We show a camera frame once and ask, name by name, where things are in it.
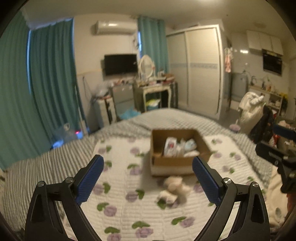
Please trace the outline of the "black range hood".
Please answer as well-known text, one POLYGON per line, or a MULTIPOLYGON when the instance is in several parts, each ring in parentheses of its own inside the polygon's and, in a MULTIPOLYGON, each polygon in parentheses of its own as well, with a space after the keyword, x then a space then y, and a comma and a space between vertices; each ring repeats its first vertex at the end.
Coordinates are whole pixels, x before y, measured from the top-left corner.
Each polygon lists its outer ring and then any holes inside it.
POLYGON ((280 55, 265 50, 262 50, 263 70, 276 74, 282 75, 282 58, 280 55))

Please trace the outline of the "blue plastic bag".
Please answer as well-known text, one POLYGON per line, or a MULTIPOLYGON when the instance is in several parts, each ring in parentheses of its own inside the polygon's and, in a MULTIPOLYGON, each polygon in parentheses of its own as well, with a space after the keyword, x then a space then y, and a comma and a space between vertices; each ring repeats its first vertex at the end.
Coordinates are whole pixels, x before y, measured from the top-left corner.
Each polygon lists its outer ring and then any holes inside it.
POLYGON ((124 113, 119 115, 120 120, 129 120, 131 118, 135 118, 136 116, 141 115, 142 113, 136 109, 130 108, 126 110, 124 113))

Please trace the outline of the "blue wet wipes pack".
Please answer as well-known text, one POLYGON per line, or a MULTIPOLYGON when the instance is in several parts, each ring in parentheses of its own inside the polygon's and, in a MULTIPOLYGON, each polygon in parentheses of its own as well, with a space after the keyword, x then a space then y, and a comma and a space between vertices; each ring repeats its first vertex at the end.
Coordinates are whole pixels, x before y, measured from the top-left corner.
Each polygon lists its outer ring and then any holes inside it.
POLYGON ((197 144, 196 144, 194 139, 190 139, 190 140, 185 142, 185 145, 184 145, 185 152, 193 151, 196 148, 197 148, 197 144))

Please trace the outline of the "brown cardboard box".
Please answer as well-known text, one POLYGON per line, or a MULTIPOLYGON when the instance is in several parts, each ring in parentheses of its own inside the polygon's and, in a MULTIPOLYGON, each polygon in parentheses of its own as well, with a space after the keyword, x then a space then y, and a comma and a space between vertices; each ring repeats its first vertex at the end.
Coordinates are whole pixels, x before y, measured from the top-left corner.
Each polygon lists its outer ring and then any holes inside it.
POLYGON ((195 156, 209 161, 211 151, 194 129, 152 130, 150 167, 153 176, 191 175, 195 156))

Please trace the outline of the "white air conditioner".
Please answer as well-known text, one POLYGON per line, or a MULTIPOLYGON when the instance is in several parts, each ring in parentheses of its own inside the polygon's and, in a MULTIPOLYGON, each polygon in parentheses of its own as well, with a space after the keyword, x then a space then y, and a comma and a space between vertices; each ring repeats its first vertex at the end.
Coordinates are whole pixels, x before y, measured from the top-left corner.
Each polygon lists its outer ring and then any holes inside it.
POLYGON ((137 26, 132 22, 97 21, 95 35, 133 35, 137 32, 137 26))

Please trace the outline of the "white suitcase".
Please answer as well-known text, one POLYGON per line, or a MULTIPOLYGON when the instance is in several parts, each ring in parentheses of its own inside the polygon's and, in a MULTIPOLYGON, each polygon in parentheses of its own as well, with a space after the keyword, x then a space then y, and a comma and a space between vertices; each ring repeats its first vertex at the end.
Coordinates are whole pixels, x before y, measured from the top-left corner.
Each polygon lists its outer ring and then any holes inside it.
POLYGON ((112 125, 117 121, 115 106, 112 97, 97 99, 95 100, 93 106, 100 128, 112 125))

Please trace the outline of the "clear water jug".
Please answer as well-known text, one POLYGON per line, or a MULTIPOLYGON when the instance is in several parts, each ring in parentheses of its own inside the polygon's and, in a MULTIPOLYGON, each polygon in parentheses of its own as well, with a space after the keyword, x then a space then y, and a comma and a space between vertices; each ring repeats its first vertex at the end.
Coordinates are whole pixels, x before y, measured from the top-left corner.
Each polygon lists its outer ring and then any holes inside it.
POLYGON ((72 142, 77 139, 76 131, 71 129, 69 123, 65 123, 55 130, 54 139, 62 144, 72 142))

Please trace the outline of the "grey washing machine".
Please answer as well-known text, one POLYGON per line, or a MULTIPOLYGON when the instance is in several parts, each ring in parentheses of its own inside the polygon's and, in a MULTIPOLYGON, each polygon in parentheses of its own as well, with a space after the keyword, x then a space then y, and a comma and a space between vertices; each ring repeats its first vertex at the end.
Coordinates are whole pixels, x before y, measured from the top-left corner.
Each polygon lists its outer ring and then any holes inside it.
POLYGON ((231 100, 240 102, 248 91, 248 77, 244 73, 232 73, 231 100))

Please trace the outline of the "drink cup with straw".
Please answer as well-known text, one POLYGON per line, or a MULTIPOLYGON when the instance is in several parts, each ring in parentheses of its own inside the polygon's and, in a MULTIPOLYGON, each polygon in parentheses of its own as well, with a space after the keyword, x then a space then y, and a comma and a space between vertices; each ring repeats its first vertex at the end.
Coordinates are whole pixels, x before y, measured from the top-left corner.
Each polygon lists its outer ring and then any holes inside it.
POLYGON ((229 129, 234 133, 239 133, 241 130, 241 127, 239 125, 239 119, 237 119, 235 123, 229 125, 229 129))

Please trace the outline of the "white knit glove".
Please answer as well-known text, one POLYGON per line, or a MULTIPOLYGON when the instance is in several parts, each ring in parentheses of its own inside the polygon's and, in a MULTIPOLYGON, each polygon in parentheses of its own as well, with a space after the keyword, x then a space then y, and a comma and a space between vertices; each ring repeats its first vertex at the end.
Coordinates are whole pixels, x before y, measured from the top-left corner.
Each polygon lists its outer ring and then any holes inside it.
POLYGON ((181 139, 179 143, 177 143, 177 151, 176 151, 176 157, 180 158, 186 158, 186 157, 195 157, 199 156, 200 152, 197 150, 197 148, 190 152, 185 152, 184 145, 186 140, 181 139))

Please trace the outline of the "white oval vanity mirror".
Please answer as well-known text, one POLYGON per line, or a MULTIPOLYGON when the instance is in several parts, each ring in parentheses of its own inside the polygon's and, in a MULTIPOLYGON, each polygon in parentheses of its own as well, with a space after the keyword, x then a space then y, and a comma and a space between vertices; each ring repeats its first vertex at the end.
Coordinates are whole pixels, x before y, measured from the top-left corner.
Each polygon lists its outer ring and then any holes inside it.
POLYGON ((142 80, 147 80, 154 74, 154 62, 148 55, 142 56, 138 65, 139 76, 142 80))

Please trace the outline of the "white clothes pile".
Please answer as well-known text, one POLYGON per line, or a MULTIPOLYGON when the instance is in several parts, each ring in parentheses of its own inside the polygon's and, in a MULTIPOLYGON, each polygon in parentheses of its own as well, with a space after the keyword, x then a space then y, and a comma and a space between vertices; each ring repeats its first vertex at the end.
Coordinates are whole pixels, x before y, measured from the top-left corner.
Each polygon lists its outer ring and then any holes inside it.
POLYGON ((249 135, 251 130, 263 116, 265 101, 264 96, 254 92, 247 92, 238 106, 239 118, 237 124, 240 132, 249 135))

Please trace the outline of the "floral tissue pack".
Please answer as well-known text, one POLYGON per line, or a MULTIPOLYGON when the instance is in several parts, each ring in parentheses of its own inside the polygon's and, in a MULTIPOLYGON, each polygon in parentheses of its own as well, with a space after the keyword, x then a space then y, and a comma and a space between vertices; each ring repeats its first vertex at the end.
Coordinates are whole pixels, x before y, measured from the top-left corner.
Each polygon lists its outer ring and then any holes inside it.
POLYGON ((174 137, 168 137, 165 141, 164 156, 173 157, 177 151, 177 139, 174 137))

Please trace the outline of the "teal window curtain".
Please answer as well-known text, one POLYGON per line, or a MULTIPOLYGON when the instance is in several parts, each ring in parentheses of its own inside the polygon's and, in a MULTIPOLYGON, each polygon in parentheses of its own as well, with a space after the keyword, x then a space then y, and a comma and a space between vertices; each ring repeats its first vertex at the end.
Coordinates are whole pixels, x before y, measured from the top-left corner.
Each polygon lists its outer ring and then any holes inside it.
POLYGON ((31 30, 17 13, 1 35, 1 168, 47 152, 82 119, 74 19, 31 30))
POLYGON ((142 45, 142 56, 148 55, 154 61, 156 72, 168 72, 168 47, 164 20, 139 16, 137 20, 142 45))

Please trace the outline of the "small white plush toy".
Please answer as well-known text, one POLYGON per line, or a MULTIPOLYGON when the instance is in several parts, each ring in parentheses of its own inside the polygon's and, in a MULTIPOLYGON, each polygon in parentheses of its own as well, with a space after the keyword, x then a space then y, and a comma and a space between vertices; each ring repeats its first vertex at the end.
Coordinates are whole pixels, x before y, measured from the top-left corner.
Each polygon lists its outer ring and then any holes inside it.
POLYGON ((163 182, 164 190, 162 190, 158 197, 157 202, 163 201, 164 204, 169 206, 180 202, 180 199, 187 198, 191 193, 191 187, 187 185, 181 176, 170 176, 163 182))

